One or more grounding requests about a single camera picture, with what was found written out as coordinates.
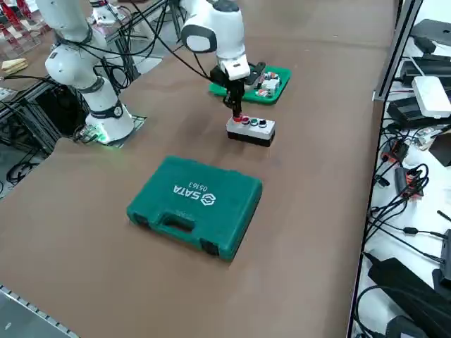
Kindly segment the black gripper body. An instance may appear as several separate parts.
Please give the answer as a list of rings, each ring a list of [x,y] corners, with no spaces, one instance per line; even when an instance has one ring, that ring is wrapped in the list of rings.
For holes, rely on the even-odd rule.
[[[219,66],[215,66],[209,72],[209,77],[212,83],[224,88],[227,92],[245,92],[245,78],[238,80],[231,80],[227,72],[223,72]]]

